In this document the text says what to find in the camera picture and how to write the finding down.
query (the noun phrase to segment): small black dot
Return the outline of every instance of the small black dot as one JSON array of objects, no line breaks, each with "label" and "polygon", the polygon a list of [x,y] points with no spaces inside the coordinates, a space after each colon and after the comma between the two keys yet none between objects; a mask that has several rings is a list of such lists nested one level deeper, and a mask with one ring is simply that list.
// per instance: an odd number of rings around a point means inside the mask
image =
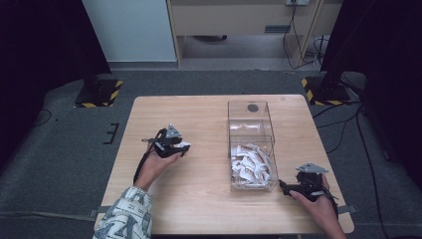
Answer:
[{"label": "small black dot", "polygon": [[260,108],[255,104],[249,104],[248,105],[248,111],[250,111],[250,112],[257,112],[259,109]]}]

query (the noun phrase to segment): human hand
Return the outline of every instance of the human hand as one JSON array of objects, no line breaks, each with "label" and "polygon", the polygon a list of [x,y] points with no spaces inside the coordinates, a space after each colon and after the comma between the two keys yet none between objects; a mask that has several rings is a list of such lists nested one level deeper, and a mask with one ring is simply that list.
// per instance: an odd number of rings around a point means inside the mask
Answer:
[{"label": "human hand", "polygon": [[[329,189],[325,175],[322,175],[322,185]],[[332,208],[331,201],[326,196],[320,196],[315,202],[309,201],[302,194],[291,191],[291,195],[301,203],[328,238],[346,238]]]},{"label": "human hand", "polygon": [[142,166],[142,169],[139,172],[138,178],[134,183],[134,186],[142,188],[145,191],[148,191],[152,182],[161,174],[164,169],[175,162],[181,155],[181,152],[172,154],[169,157],[161,158],[155,150],[153,150],[145,163]]}]

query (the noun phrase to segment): printed shirt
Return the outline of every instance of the printed shirt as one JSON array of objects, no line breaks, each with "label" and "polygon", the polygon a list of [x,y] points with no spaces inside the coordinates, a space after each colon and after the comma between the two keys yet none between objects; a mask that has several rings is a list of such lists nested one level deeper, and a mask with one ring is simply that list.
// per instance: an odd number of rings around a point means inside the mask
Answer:
[{"label": "printed shirt", "polygon": [[152,198],[138,187],[128,188],[106,212],[93,239],[150,238]]}]

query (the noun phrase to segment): dark curtain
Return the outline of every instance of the dark curtain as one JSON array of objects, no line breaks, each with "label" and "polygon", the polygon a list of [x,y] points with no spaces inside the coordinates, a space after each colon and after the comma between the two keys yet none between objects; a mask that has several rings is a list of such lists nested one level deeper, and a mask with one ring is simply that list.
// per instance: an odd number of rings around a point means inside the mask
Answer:
[{"label": "dark curtain", "polygon": [[422,1],[344,0],[322,70],[366,75],[361,99],[388,160],[422,189]]},{"label": "dark curtain", "polygon": [[110,73],[81,0],[0,0],[1,168],[45,93],[81,79],[81,63],[93,74]]}]

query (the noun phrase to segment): transparent container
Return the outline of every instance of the transparent container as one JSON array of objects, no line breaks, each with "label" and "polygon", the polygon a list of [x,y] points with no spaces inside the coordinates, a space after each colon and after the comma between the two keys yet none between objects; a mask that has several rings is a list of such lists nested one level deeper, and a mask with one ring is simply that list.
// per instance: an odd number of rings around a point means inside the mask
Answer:
[{"label": "transparent container", "polygon": [[228,121],[232,189],[272,191],[279,176],[268,103],[229,102]]}]

